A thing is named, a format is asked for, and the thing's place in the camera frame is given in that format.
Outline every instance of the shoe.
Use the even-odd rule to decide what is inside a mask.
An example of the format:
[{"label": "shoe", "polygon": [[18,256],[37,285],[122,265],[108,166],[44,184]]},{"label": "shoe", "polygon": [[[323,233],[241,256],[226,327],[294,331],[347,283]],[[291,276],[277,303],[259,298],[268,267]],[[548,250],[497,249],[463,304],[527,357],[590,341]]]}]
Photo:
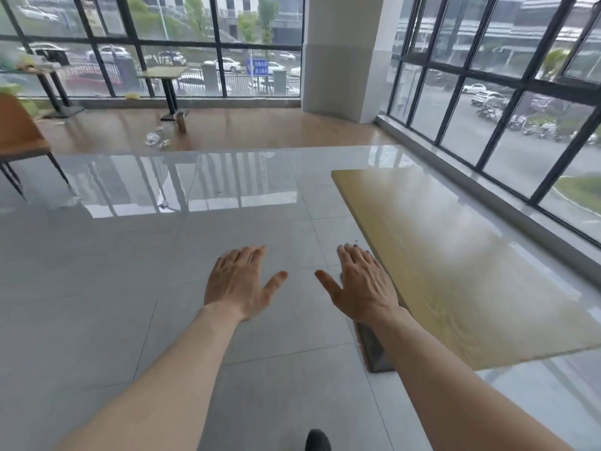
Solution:
[{"label": "shoe", "polygon": [[332,447],[325,433],[311,429],[306,436],[305,451],[332,451]]}]

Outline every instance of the lawn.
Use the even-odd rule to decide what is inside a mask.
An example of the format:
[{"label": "lawn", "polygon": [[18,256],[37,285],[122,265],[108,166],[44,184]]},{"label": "lawn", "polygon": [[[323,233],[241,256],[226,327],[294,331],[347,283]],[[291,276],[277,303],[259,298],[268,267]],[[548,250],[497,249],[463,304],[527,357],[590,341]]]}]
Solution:
[{"label": "lawn", "polygon": [[560,177],[555,189],[582,207],[601,214],[601,175]]}]

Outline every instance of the hand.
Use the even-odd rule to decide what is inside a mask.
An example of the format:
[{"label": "hand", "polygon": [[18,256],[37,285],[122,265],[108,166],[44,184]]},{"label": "hand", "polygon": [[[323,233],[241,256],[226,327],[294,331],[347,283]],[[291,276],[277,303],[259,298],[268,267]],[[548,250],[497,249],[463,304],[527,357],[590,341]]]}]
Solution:
[{"label": "hand", "polygon": [[288,278],[288,272],[278,272],[267,282],[265,288],[261,288],[261,260],[266,253],[266,246],[246,246],[241,250],[224,253],[208,276],[204,304],[228,305],[240,321],[259,314]]},{"label": "hand", "polygon": [[380,313],[399,307],[393,282],[380,263],[357,245],[338,246],[342,265],[342,288],[324,271],[315,276],[346,316],[369,324]]}]

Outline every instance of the blue sign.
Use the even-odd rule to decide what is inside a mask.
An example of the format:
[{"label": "blue sign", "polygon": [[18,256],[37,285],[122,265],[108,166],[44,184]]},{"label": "blue sign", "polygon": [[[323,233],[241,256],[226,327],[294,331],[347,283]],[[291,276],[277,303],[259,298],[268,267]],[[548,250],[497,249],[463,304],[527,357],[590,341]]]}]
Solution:
[{"label": "blue sign", "polygon": [[264,58],[253,58],[252,65],[251,59],[246,59],[246,74],[247,75],[268,75],[269,67],[267,66],[267,59]]}]

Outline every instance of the black metal chair leg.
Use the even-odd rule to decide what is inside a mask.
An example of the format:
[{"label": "black metal chair leg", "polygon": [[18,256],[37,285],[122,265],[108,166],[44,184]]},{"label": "black metal chair leg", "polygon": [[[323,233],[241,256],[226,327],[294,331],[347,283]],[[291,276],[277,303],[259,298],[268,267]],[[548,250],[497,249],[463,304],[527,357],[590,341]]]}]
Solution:
[{"label": "black metal chair leg", "polygon": [[23,199],[25,199],[25,196],[23,195],[23,190],[20,189],[19,185],[17,184],[17,182],[14,181],[14,179],[10,176],[10,174],[7,172],[6,168],[4,167],[6,163],[0,163],[0,169],[2,170],[4,176],[7,178],[7,180],[10,182],[10,184],[14,187],[14,189],[17,190],[17,193],[19,193],[21,195],[21,197]]},{"label": "black metal chair leg", "polygon": [[6,166],[6,168],[8,169],[8,172],[12,174],[12,176],[14,177],[14,179],[19,182],[19,185],[21,185],[21,179],[19,179],[19,176],[17,175],[17,173],[14,172],[13,167],[10,165],[10,163],[4,163],[4,166]]},{"label": "black metal chair leg", "polygon": [[49,153],[48,154],[48,158],[50,159],[50,161],[52,162],[52,164],[54,165],[54,167],[56,169],[58,169],[58,172],[61,173],[61,177],[64,179],[65,182],[67,182],[67,185],[69,185],[69,187],[71,187],[71,184],[69,183],[69,180],[67,179],[67,176],[65,175],[65,173],[61,169],[61,166],[56,161],[56,158],[54,158],[54,155],[52,153]]}]

